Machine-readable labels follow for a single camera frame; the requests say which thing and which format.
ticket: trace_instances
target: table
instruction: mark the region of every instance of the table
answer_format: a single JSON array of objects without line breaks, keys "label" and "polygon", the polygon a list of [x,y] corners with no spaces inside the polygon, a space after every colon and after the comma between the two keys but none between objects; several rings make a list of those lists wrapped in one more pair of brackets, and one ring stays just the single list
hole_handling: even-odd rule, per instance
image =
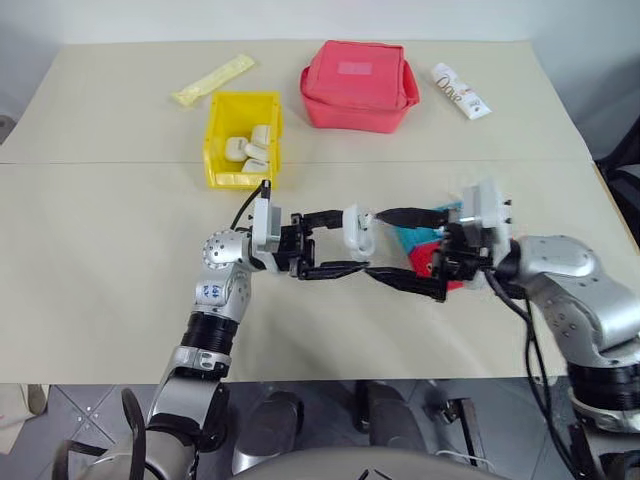
[{"label": "table", "polygon": [[[286,215],[354,202],[431,207],[490,176],[513,199],[516,234],[575,236],[640,293],[636,250],[528,44],[402,43],[419,78],[447,61],[496,113],[468,122],[423,80],[423,103],[394,135],[314,130],[294,80],[319,42],[63,49],[0,148],[0,382],[158,381],[186,328],[203,241],[247,195],[207,189],[206,105],[183,111],[167,93],[240,51],[260,66],[228,88],[282,91],[273,198]],[[527,114],[514,82],[535,98]],[[336,232],[316,236],[320,260],[346,257]],[[391,232],[380,236],[375,263],[406,265]],[[538,330],[550,374],[562,373],[551,334]],[[262,272],[230,380],[520,376],[523,336],[487,291],[437,304],[364,274],[300,282]]]}]

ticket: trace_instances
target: white tube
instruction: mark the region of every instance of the white tube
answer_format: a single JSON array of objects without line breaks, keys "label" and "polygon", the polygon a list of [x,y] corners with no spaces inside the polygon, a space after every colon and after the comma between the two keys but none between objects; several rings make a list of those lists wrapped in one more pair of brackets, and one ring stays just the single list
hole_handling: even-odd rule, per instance
[{"label": "white tube", "polygon": [[431,76],[438,88],[470,120],[475,120],[491,113],[491,109],[487,107],[478,94],[469,85],[460,80],[451,67],[444,63],[439,63],[431,70]]}]

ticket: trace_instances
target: gray floor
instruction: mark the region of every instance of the gray floor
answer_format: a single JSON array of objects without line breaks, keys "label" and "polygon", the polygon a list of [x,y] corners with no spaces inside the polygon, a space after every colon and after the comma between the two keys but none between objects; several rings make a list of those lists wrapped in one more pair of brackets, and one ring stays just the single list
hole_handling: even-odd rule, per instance
[{"label": "gray floor", "polygon": [[[458,425],[442,427],[429,420],[423,407],[434,387],[424,380],[395,380],[393,385],[409,402],[418,420],[427,449],[465,451]],[[471,397],[487,458],[497,473],[514,480],[569,479],[561,464],[541,415],[524,379],[449,380],[438,382],[451,398]],[[556,422],[572,422],[573,414],[566,398],[566,379],[553,388]],[[154,385],[130,386],[143,410],[148,410]],[[201,457],[198,478],[224,479],[230,475],[233,437],[247,414],[271,391],[297,393],[305,403],[305,425],[296,448],[327,445],[367,445],[366,435],[351,424],[354,382],[278,382],[230,384],[231,415],[234,425],[230,440],[217,452]],[[0,455],[0,472],[6,480],[51,478],[52,459],[58,444],[67,438],[108,447],[128,435],[122,414],[122,386],[61,385],[51,389],[48,411],[27,422],[10,455]],[[91,461],[90,457],[71,454],[70,478]]]}]

